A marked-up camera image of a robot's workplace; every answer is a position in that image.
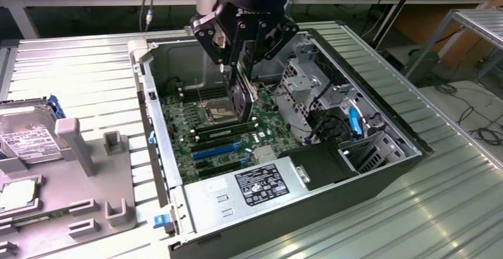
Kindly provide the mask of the green RAM stick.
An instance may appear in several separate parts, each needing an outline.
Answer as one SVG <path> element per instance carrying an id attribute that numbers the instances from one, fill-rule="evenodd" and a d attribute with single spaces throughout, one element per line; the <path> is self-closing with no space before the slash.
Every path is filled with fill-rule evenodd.
<path id="1" fill-rule="evenodd" d="M 46 212 L 46 213 L 33 215 L 33 216 L 29 216 L 29 217 L 17 218 L 17 219 L 10 221 L 10 225 L 14 226 L 14 227 L 21 227 L 23 225 L 33 224 L 33 223 L 37 223 L 39 221 L 55 219 L 55 218 L 62 217 L 67 214 L 69 214 L 69 212 L 62 211 L 62 210 Z"/>
<path id="2" fill-rule="evenodd" d="M 252 132 L 258 127 L 257 122 L 245 122 L 232 125 L 225 125 L 220 127 L 213 127 L 210 129 L 204 129 L 195 132 L 195 142 L 208 142 L 220 138 L 240 135 Z"/>

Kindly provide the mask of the black tripod pole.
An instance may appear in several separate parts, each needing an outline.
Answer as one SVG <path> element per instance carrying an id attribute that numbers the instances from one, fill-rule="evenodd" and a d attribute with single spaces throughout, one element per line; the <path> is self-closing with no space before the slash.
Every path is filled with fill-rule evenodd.
<path id="1" fill-rule="evenodd" d="M 393 23 L 393 20 L 396 20 L 397 14 L 406 3 L 406 0 L 398 0 L 398 2 L 390 7 L 390 10 L 385 16 L 385 19 L 382 20 L 380 29 L 369 43 L 369 46 L 376 49 L 381 43 L 382 38 L 385 37 L 385 34 L 389 30 L 389 27 Z"/>

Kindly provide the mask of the long black expansion slot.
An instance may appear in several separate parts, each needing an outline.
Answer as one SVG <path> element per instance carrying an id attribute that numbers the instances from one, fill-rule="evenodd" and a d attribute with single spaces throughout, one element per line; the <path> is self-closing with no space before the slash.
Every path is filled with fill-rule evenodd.
<path id="1" fill-rule="evenodd" d="M 208 141 L 208 142 L 198 143 L 198 144 L 195 144 L 194 146 L 190 147 L 190 152 L 197 152 L 197 151 L 202 151 L 202 150 L 218 147 L 218 146 L 233 144 L 234 139 L 236 138 L 228 137 L 228 138 L 220 138 L 217 140 L 212 140 L 212 141 Z"/>
<path id="2" fill-rule="evenodd" d="M 230 164 L 225 164 L 225 165 L 221 165 L 221 166 L 208 168 L 208 169 L 198 171 L 197 176 L 201 180 L 204 180 L 206 178 L 210 178 L 210 177 L 218 176 L 221 174 L 233 172 L 233 171 L 236 171 L 241 168 L 242 168 L 242 166 L 240 165 L 240 163 L 230 163 Z"/>
<path id="3" fill-rule="evenodd" d="M 197 162 L 194 167 L 198 171 L 204 172 L 205 174 L 216 174 L 220 172 L 230 171 L 240 168 L 246 162 L 246 158 L 237 159 L 230 162 L 210 162 L 202 161 Z"/>

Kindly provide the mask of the silver hard disk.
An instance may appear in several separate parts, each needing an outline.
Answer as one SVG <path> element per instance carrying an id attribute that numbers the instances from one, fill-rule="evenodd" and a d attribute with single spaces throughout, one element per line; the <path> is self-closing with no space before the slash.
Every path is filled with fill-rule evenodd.
<path id="1" fill-rule="evenodd" d="M 25 164 L 55 160 L 63 143 L 54 135 L 55 107 L 45 97 L 0 101 L 0 157 Z"/>

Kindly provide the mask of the black plastic shroud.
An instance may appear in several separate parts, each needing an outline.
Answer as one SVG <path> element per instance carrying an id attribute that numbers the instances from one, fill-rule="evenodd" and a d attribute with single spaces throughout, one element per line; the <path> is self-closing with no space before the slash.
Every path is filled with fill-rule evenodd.
<path id="1" fill-rule="evenodd" d="M 337 146 L 328 142 L 289 149 L 278 157 L 289 157 L 293 166 L 302 169 L 309 191 L 358 175 L 337 152 Z"/>

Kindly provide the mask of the blue expansion slot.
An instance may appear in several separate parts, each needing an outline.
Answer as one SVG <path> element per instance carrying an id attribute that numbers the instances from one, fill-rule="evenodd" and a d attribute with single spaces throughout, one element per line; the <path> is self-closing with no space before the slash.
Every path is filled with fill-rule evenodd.
<path id="1" fill-rule="evenodd" d="M 197 152 L 191 154 L 191 160 L 193 161 L 202 160 L 205 158 L 209 158 L 209 157 L 213 157 L 213 156 L 229 153 L 229 152 L 234 152 L 237 149 L 238 149 L 237 145 L 228 145 L 228 146 L 217 147 L 208 151 Z"/>

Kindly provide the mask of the green motherboard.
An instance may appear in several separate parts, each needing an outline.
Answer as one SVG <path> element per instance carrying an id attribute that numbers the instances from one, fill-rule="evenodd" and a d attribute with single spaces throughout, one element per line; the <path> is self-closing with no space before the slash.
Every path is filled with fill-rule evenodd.
<path id="1" fill-rule="evenodd" d="M 274 160 L 281 152 L 297 147 L 297 141 L 290 132 L 289 124 L 278 113 L 278 106 L 276 105 L 278 92 L 270 91 L 262 84 L 256 86 L 256 91 L 257 100 L 252 106 L 248 122 L 257 122 L 258 127 L 252 132 L 230 136 L 236 139 L 234 143 L 228 145 L 238 146 L 234 152 L 197 161 L 191 160 L 191 154 L 213 148 L 190 152 L 190 147 L 198 144 L 195 142 L 195 132 L 213 127 L 237 124 L 240 123 L 237 117 L 230 122 L 220 124 L 208 123 L 195 89 L 190 91 L 179 89 L 177 93 L 162 97 L 159 101 L 161 113 L 163 115 L 179 177 L 185 184 L 201 180 L 197 176 L 198 170 L 194 167 L 197 162 L 210 161 L 224 163 L 246 158 L 246 162 L 242 165 L 242 168 L 245 168 Z M 214 99 L 228 100 L 221 87 L 201 90 L 201 96 L 204 101 Z"/>

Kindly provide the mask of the dark grey PC case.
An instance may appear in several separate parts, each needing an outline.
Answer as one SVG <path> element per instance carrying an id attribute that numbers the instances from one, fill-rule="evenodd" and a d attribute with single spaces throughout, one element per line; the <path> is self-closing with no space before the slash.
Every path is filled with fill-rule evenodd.
<path id="1" fill-rule="evenodd" d="M 285 100 L 281 74 L 292 57 L 293 42 L 306 33 L 328 53 L 354 90 L 338 106 L 313 110 L 301 118 Z M 230 233 L 198 235 L 190 219 L 185 184 L 181 180 L 159 101 L 179 89 L 221 87 L 226 94 L 220 66 L 214 65 L 190 36 L 135 39 L 127 42 L 130 66 L 138 91 L 139 113 L 147 153 L 155 172 L 159 206 L 149 217 L 170 216 L 170 224 L 153 229 L 166 236 L 171 259 L 228 258 L 274 237 L 233 237 Z M 384 188 L 425 158 L 432 150 L 364 78 L 365 71 L 386 69 L 374 51 L 345 26 L 333 29 L 306 28 L 288 42 L 270 61 L 262 61 L 250 73 L 250 83 L 278 92 L 278 113 L 289 124 L 297 147 L 332 143 L 357 176 L 308 190 L 318 219 L 374 197 Z"/>

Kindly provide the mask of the blue case latch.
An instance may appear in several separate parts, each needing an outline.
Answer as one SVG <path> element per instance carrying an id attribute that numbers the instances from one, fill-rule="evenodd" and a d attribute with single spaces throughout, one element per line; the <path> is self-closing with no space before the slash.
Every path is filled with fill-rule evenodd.
<path id="1" fill-rule="evenodd" d="M 151 228 L 157 229 L 170 224 L 170 216 L 167 214 L 159 214 L 153 217 Z"/>

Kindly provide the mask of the silver perforated drive cage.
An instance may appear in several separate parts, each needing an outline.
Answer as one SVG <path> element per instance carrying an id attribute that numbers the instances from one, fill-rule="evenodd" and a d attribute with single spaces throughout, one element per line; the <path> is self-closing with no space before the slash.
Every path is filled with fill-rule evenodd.
<path id="1" fill-rule="evenodd" d="M 313 110 L 338 106 L 354 90 L 328 53 L 306 33 L 293 42 L 292 57 L 285 62 L 280 83 L 285 100 L 301 118 L 306 118 Z"/>

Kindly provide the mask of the silver CPU socket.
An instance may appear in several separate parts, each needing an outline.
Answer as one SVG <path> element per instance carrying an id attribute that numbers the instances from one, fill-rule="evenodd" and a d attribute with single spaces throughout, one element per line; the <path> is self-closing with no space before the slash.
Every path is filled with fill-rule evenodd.
<path id="1" fill-rule="evenodd" d="M 206 100 L 201 103 L 205 119 L 210 124 L 220 124 L 236 120 L 232 103 L 225 99 Z"/>

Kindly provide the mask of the Nvidia Quadro graphics card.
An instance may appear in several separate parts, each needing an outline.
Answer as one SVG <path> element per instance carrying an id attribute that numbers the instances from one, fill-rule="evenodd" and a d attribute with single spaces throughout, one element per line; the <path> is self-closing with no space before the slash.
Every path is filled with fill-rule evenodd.
<path id="1" fill-rule="evenodd" d="M 232 109 L 240 123 L 249 121 L 252 105 L 257 100 L 257 91 L 250 83 L 250 74 L 254 64 L 254 62 L 250 61 L 250 49 L 253 46 L 253 41 L 245 42 L 244 54 L 237 63 L 229 66 L 220 65 L 228 100 L 230 101 Z"/>

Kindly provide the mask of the silver CPU chip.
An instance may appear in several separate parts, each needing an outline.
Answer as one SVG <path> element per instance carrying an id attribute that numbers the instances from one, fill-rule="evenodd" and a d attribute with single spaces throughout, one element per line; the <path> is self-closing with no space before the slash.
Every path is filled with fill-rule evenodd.
<path id="1" fill-rule="evenodd" d="M 35 180 L 21 180 L 3 184 L 0 192 L 0 212 L 33 206 L 35 185 Z"/>

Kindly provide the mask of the metal slat frame table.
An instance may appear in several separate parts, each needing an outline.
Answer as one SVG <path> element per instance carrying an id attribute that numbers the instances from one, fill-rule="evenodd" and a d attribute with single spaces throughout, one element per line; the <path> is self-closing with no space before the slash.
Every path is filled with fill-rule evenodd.
<path id="1" fill-rule="evenodd" d="M 492 68 L 497 65 L 497 63 L 503 60 L 503 8 L 497 7 L 494 9 L 452 9 L 441 20 L 426 43 L 416 52 L 416 59 L 410 60 L 408 65 L 405 65 L 404 67 L 404 76 L 406 78 L 412 76 L 418 63 L 422 61 L 426 53 L 430 50 L 430 47 L 438 40 L 438 36 L 452 22 L 457 22 L 460 24 L 460 31 L 456 31 L 452 34 L 452 37 L 444 45 L 446 49 L 457 40 L 454 34 L 461 35 L 465 30 L 469 30 L 470 32 L 477 34 L 481 39 L 488 41 L 498 50 L 497 55 L 492 57 L 486 65 L 478 71 L 477 78 L 482 78 L 489 73 Z"/>

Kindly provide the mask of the black power supply label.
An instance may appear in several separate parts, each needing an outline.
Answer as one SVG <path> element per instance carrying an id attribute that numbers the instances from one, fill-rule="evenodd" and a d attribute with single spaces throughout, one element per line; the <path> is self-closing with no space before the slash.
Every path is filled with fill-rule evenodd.
<path id="1" fill-rule="evenodd" d="M 261 204 L 289 193 L 274 164 L 237 173 L 234 178 L 248 206 Z"/>

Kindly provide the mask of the silver power supply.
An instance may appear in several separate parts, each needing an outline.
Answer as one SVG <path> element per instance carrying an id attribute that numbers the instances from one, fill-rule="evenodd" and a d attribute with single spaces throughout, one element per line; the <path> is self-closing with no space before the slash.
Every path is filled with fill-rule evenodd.
<path id="1" fill-rule="evenodd" d="M 274 164 L 289 193 L 248 206 L 234 175 Z M 298 171 L 288 157 L 229 172 L 183 187 L 193 227 L 198 235 L 230 233 L 233 237 L 274 237 L 318 219 Z"/>

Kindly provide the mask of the thin metal locking lever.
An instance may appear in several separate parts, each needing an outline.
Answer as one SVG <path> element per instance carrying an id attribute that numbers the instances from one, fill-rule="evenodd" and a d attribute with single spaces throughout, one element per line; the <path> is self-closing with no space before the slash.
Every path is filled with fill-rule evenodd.
<path id="1" fill-rule="evenodd" d="M 201 96 L 201 87 L 204 86 L 204 84 L 202 84 L 201 81 L 194 79 L 194 85 L 195 85 L 195 91 L 197 91 L 197 97 L 198 97 L 198 100 L 200 100 L 200 105 L 201 105 L 201 107 L 204 107 L 205 102 L 204 102 L 204 99 L 202 99 L 202 96 Z"/>

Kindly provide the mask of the grey printed parts rack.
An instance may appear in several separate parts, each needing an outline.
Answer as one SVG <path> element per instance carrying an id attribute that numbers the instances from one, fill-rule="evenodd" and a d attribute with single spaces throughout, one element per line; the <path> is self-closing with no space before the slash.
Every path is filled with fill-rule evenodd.
<path id="1" fill-rule="evenodd" d="M 82 140 L 78 121 L 55 122 L 63 143 L 55 160 L 25 164 L 0 157 L 3 184 L 35 180 L 34 205 L 0 212 L 0 259 L 31 259 L 137 227 L 129 139 L 106 131 Z M 14 227 L 10 221 L 46 212 L 67 211 L 51 220 Z"/>

